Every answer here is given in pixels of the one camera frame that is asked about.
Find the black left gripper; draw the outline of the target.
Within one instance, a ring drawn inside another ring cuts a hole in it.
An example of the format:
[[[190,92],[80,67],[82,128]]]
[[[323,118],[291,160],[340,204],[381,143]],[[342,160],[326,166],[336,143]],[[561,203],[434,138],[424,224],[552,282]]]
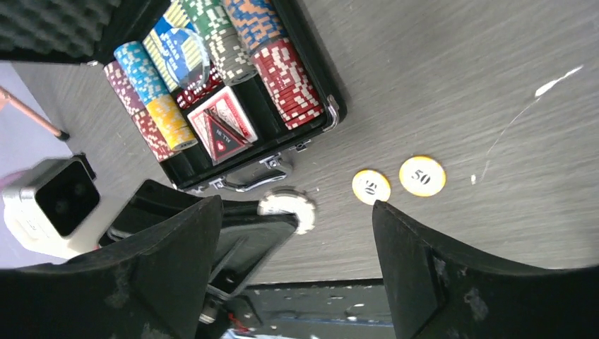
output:
[[[109,246],[169,220],[201,200],[147,180],[118,213],[98,246]],[[256,201],[222,200],[222,205],[223,223],[196,337],[253,338],[262,327],[262,319],[244,290],[295,233],[298,220],[292,214],[256,215]]]

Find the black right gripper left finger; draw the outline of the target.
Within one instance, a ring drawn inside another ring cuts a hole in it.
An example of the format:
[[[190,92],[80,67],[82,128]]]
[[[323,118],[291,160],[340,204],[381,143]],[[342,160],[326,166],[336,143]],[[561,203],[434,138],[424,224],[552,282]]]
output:
[[[2,338],[192,338],[222,227],[204,198],[59,265],[1,271]]]

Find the red 100 chip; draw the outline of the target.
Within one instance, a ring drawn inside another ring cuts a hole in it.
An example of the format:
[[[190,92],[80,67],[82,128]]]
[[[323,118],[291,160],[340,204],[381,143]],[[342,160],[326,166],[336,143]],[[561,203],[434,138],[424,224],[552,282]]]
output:
[[[412,195],[430,197],[438,194],[446,186],[447,175],[435,159],[417,155],[401,165],[398,178],[403,188]]]

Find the white 1 chip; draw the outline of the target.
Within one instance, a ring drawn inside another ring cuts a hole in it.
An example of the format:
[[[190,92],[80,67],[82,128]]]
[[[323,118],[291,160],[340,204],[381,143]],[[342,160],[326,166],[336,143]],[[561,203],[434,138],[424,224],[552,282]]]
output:
[[[259,215],[294,215],[298,221],[295,234],[312,231],[316,224],[316,203],[304,192],[290,187],[279,187],[268,191],[258,202]]]

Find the clear acrylic dealer disc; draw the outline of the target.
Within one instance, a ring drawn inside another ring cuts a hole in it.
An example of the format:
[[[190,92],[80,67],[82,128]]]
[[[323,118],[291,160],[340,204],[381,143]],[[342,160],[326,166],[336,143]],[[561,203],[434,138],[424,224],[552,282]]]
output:
[[[183,89],[204,85],[210,74],[210,58],[203,39],[188,28],[171,28],[159,35],[167,72]]]

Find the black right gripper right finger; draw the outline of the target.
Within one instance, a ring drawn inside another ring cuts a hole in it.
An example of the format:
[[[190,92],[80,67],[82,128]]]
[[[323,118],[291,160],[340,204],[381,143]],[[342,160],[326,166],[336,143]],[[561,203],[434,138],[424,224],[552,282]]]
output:
[[[372,226],[397,338],[597,338],[598,267],[476,249],[378,201]]]

